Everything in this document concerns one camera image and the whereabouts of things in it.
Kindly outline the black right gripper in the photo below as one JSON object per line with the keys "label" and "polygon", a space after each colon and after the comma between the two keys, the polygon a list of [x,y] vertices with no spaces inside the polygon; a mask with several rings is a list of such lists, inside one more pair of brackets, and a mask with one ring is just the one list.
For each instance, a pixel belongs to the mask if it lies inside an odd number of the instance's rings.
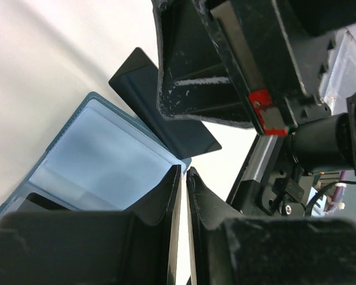
{"label": "black right gripper", "polygon": [[308,31],[308,1],[152,5],[164,118],[244,129],[253,122],[261,134],[284,136],[330,115],[320,85],[336,36]]}

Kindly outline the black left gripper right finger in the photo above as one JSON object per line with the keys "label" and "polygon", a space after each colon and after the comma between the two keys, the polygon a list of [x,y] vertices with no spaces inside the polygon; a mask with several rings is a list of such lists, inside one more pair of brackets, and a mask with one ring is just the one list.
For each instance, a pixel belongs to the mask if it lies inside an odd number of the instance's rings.
{"label": "black left gripper right finger", "polygon": [[356,284],[356,223],[248,217],[186,175],[192,284]]}

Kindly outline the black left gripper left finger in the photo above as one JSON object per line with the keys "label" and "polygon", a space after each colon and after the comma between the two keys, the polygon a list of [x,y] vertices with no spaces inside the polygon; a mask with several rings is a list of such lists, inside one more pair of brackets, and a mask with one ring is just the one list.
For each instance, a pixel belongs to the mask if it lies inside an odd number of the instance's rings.
{"label": "black left gripper left finger", "polygon": [[174,284],[181,167],[124,211],[0,219],[0,284]]}

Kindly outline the black VIP credit card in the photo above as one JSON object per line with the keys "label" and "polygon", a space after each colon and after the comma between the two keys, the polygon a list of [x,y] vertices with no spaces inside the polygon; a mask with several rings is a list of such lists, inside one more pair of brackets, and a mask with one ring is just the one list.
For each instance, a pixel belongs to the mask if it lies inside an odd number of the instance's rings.
{"label": "black VIP credit card", "polygon": [[139,47],[109,80],[109,86],[178,159],[222,149],[200,121],[164,119],[157,109],[158,68]]}

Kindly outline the blue leather card holder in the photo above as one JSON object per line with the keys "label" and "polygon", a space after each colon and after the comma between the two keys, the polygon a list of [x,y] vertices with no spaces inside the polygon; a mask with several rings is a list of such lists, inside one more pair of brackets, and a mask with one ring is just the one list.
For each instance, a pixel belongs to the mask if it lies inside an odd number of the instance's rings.
{"label": "blue leather card holder", "polygon": [[174,165],[187,171],[140,119],[91,92],[0,206],[0,218],[33,197],[72,211],[122,211]]}

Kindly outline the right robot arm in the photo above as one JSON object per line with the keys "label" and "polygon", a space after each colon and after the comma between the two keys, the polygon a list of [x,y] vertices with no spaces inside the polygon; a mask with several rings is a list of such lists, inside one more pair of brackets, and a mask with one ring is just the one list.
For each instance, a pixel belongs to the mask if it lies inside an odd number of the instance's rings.
{"label": "right robot arm", "polygon": [[320,87],[356,1],[154,1],[157,107],[285,137],[307,173],[355,167],[346,115]]}

